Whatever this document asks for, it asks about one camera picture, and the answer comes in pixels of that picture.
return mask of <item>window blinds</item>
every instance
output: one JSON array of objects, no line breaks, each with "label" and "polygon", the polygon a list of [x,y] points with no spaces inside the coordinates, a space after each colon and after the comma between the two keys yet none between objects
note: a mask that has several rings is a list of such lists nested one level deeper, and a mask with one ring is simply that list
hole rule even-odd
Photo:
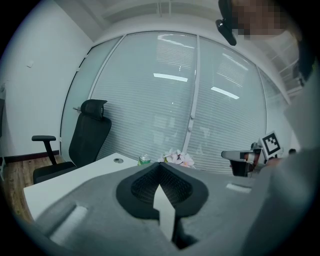
[{"label": "window blinds", "polygon": [[250,149],[266,132],[264,91],[255,65],[200,38],[200,84],[187,152],[197,169],[231,174],[225,150]]},{"label": "window blinds", "polygon": [[156,161],[182,150],[195,86],[197,38],[171,32],[127,35],[102,70],[92,99],[112,127],[98,159],[115,152]]},{"label": "window blinds", "polygon": [[284,115],[288,103],[275,83],[261,69],[259,71],[265,92],[266,132],[275,131],[284,157],[288,155],[292,136],[292,128]]}]

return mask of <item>ceiling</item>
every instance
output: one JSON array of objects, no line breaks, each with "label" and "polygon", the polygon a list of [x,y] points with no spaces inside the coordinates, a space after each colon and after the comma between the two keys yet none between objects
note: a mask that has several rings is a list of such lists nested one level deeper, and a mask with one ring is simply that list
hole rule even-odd
[{"label": "ceiling", "polygon": [[[55,0],[74,22],[95,41],[112,24],[136,16],[169,13],[170,0]],[[216,21],[221,17],[218,0],[171,0],[172,14],[188,14]],[[293,77],[299,52],[296,40],[284,32],[266,40],[254,40],[283,79],[290,98],[301,87]]]}]

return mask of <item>white desk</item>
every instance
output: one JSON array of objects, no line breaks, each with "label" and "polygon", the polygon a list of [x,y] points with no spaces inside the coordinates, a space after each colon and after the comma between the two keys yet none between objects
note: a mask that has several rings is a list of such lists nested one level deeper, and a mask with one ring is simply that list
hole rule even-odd
[{"label": "white desk", "polygon": [[[114,162],[116,158],[123,159],[123,163]],[[61,176],[25,187],[23,189],[24,196],[32,218],[35,220],[47,207],[82,183],[94,177],[117,172],[137,164],[137,160],[114,153]]]}]

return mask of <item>gray fabric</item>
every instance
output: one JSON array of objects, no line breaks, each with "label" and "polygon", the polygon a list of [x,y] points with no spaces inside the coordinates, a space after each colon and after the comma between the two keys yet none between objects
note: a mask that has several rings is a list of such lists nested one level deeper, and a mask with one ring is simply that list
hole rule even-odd
[{"label": "gray fabric", "polygon": [[206,239],[231,219],[238,218],[239,210],[244,201],[248,199],[249,193],[226,188],[227,184],[251,188],[255,181],[251,178],[216,174],[179,165],[175,168],[202,181],[209,190],[208,200],[201,210],[195,216],[181,219],[185,234],[197,240]]},{"label": "gray fabric", "polygon": [[[88,214],[65,247],[84,255],[261,255],[283,241],[308,210],[320,180],[319,155],[320,149],[290,155],[277,167],[263,168],[255,180],[171,164],[209,189],[201,210],[181,220],[184,233],[198,239],[183,250],[164,237],[158,221],[132,217],[116,199],[119,182],[150,164],[85,182],[47,209],[37,225],[50,236],[80,205],[89,209]],[[228,183],[252,190],[229,190]]]},{"label": "gray fabric", "polygon": [[15,221],[19,224],[20,228],[24,231],[24,233],[32,240],[36,246],[43,251],[43,253],[47,256],[82,256],[82,253],[75,253],[71,250],[63,248],[56,243],[52,242],[48,237],[44,236],[39,232],[39,230],[29,222],[26,222],[19,216],[13,214]]},{"label": "gray fabric", "polygon": [[301,94],[292,100],[284,112],[302,149],[320,147],[320,67],[316,68],[305,83]]},{"label": "gray fabric", "polygon": [[88,214],[66,241],[67,249],[84,255],[104,256],[156,256],[176,252],[177,248],[165,238],[157,220],[142,220],[131,216],[116,199],[119,182],[148,165],[102,175],[85,182],[47,209],[36,221],[38,228],[50,236],[72,208],[81,205],[88,208]]}]

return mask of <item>wall switch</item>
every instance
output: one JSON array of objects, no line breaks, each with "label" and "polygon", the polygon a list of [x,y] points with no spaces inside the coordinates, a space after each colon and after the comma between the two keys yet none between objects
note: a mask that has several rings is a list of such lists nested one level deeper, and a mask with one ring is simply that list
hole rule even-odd
[{"label": "wall switch", "polygon": [[29,63],[26,65],[27,67],[31,68],[35,62],[30,60]]}]

